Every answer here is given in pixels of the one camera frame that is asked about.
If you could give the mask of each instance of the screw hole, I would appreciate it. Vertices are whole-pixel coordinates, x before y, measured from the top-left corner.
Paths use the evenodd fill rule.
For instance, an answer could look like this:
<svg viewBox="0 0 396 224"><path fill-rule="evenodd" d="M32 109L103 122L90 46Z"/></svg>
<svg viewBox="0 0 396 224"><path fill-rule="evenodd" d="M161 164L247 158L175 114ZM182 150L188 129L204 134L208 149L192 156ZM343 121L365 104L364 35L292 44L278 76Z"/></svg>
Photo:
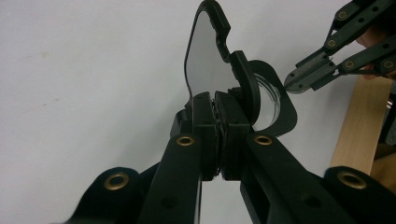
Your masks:
<svg viewBox="0 0 396 224"><path fill-rule="evenodd" d="M345 11L342 11L338 14L338 17L341 19L345 18L346 16L347 16L347 13Z"/></svg>
<svg viewBox="0 0 396 224"><path fill-rule="evenodd" d="M272 144L272 139L264 135L258 135L254 138L254 141L262 146L268 146Z"/></svg>
<svg viewBox="0 0 396 224"><path fill-rule="evenodd" d="M123 172L115 173L105 181L105 188L108 190L117 190L125 187L129 182L129 176Z"/></svg>
<svg viewBox="0 0 396 224"><path fill-rule="evenodd" d="M346 62L346 67L350 68L353 67L355 64L352 61L347 61Z"/></svg>
<svg viewBox="0 0 396 224"><path fill-rule="evenodd" d="M367 183L359 177L358 175L355 175L350 172L346 171L341 171L337 175L338 179L345 185L353 188L353 189L365 189L367 188Z"/></svg>
<svg viewBox="0 0 396 224"><path fill-rule="evenodd" d="M393 67L393 62L392 62L392 61L386 61L386 62L384 62L384 67L386 67L386 68L391 68L391 67Z"/></svg>
<svg viewBox="0 0 396 224"><path fill-rule="evenodd" d="M335 46L335 41L334 40L329 40L329 42L327 42L327 45L332 48L332 47Z"/></svg>
<svg viewBox="0 0 396 224"><path fill-rule="evenodd" d="M189 136L181 136L177 139L177 143L183 147L188 147L194 143L194 139Z"/></svg>

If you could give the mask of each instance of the robotic claw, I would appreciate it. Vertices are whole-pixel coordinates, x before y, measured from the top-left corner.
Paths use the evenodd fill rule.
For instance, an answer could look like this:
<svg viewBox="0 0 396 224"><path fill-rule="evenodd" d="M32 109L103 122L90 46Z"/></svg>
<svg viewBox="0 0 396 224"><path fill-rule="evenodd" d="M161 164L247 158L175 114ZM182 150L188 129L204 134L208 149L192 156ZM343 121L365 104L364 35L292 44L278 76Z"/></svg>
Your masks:
<svg viewBox="0 0 396 224"><path fill-rule="evenodd" d="M289 73L285 88L290 93L314 91L342 75L376 75L389 77L396 69L396 2L392 0L354 0L336 13L322 48L296 64ZM369 27L378 25L388 37L347 59L334 64L330 57L361 36ZM371 65L372 69L363 69Z"/></svg>
<svg viewBox="0 0 396 224"><path fill-rule="evenodd" d="M332 35L331 30L326 45L297 64L286 90L318 89L367 63L375 63L376 74L386 74L389 70L381 66L387 68L393 60L393 36L345 64L335 66L329 55L395 5L377 0L343 7L332 28L338 32ZM375 14L362 16L369 11ZM248 61L240 50L228 51L230 28L216 1L199 6L185 61L190 100L175 116L162 160L141 174L129 168L105 171L66 223L198 223L201 183L219 173L241 182L253 223L394 223L395 196L370 176L348 167L314 176L277 140L294 128L296 111L268 63ZM335 70L340 74L334 76ZM279 109L268 128L255 130L261 88L274 96Z"/></svg>

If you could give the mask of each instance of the wooden stick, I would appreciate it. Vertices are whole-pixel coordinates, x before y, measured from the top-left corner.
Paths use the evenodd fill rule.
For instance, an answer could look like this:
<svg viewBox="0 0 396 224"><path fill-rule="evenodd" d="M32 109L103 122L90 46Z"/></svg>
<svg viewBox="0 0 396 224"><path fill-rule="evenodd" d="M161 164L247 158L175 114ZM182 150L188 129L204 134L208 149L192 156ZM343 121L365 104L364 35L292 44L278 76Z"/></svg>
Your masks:
<svg viewBox="0 0 396 224"><path fill-rule="evenodd" d="M392 81L359 77L352 92L331 167L348 166L370 174Z"/></svg>

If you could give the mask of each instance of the black metal arm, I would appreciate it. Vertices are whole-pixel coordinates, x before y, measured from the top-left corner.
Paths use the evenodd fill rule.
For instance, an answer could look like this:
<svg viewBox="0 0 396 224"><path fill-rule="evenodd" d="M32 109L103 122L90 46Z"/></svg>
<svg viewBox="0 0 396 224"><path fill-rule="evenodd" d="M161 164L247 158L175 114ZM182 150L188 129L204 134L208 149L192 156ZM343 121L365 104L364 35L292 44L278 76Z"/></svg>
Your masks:
<svg viewBox="0 0 396 224"><path fill-rule="evenodd" d="M322 48L296 64L287 76L285 88L290 93L314 91L347 74L388 77L396 69L396 2L393 0L354 0L335 14ZM389 37L345 60L334 64L330 56L361 36L373 25L386 27ZM362 70L371 65L372 69Z"/></svg>
<svg viewBox="0 0 396 224"><path fill-rule="evenodd" d="M194 111L202 109L202 101L210 102L207 95L195 96ZM370 176L347 167L331 168L324 178L314 176L275 137L254 132L230 94L217 92L216 107L222 107L213 112L222 118L217 122L224 126L220 135L225 139L219 168L224 178L241 181L254 223L396 220L396 197ZM192 123L210 126L205 122L210 118L202 116ZM126 168L101 174L66 223L199 223L207 160L203 145L212 136L196 130L171 137L161 162L141 175Z"/></svg>

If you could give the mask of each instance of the black mechanical part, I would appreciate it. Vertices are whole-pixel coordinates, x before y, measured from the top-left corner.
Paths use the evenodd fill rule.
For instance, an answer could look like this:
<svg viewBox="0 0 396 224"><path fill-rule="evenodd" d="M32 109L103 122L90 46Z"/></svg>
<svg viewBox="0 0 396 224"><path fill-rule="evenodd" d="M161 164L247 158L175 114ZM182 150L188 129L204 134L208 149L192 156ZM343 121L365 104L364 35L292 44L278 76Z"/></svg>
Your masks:
<svg viewBox="0 0 396 224"><path fill-rule="evenodd" d="M189 59L189 53L191 49L191 41L193 38L196 22L199 18L200 13L206 12L210 18L211 25L216 32L216 45L219 50L219 55L223 59L225 63L229 63L232 70L233 75L237 79L240 85L240 91L243 96L243 104L242 108L247 115L247 119L251 124L254 124L260 114L260 92L257 81L252 73L250 67L248 66L248 60L241 50L237 50L230 54L230 51L227 48L227 35L230 32L231 26L228 23L227 18L224 15L219 3L212 0L205 0L198 7L198 10L195 14L194 24L192 26L189 46L187 48L187 53L184 62L184 72L185 78L187 82L187 86L190 91L190 101L192 100L191 95L191 87L188 81L187 74L187 60Z"/></svg>
<svg viewBox="0 0 396 224"><path fill-rule="evenodd" d="M326 171L323 185L358 223L394 223L396 197L367 174L349 167Z"/></svg>
<svg viewBox="0 0 396 224"><path fill-rule="evenodd" d="M192 133L192 113L187 109L178 111L175 114L174 123L170 132L171 137L180 133Z"/></svg>
<svg viewBox="0 0 396 224"><path fill-rule="evenodd" d="M202 144L197 135L172 137L136 223L198 223Z"/></svg>
<svg viewBox="0 0 396 224"><path fill-rule="evenodd" d="M275 137L253 133L246 141L247 166L270 203L266 222L258 223L355 223ZM249 213L255 213L246 197Z"/></svg>
<svg viewBox="0 0 396 224"><path fill-rule="evenodd" d="M202 139L203 180L210 181L219 173L219 131L209 92L192 99L192 133Z"/></svg>
<svg viewBox="0 0 396 224"><path fill-rule="evenodd" d="M337 77L347 74L372 74L387 77L396 67L396 2L393 0L352 1L337 11L330 32L322 48L296 64L296 69L288 74L285 87L288 92L302 93L312 88L314 91ZM336 65L329 56L361 36L369 27L378 25L389 31L383 43L377 43ZM361 70L373 65L373 70Z"/></svg>
<svg viewBox="0 0 396 224"><path fill-rule="evenodd" d="M279 114L276 120L268 128L257 131L257 133L270 133L274 136L280 136L290 132L297 124L297 112L276 71L270 64L259 60L250 61L248 65L256 76L265 78L276 88L276 92L271 94L278 94L274 98L277 98L280 104Z"/></svg>
<svg viewBox="0 0 396 224"><path fill-rule="evenodd" d="M65 223L135 223L158 164L144 173L117 167L100 174Z"/></svg>
<svg viewBox="0 0 396 224"><path fill-rule="evenodd" d="M270 202L248 166L242 173L240 191L253 223L267 223Z"/></svg>
<svg viewBox="0 0 396 224"><path fill-rule="evenodd" d="M221 174L225 180L240 180L243 165L242 143L251 126L238 102L225 92L216 92L216 108L222 136Z"/></svg>

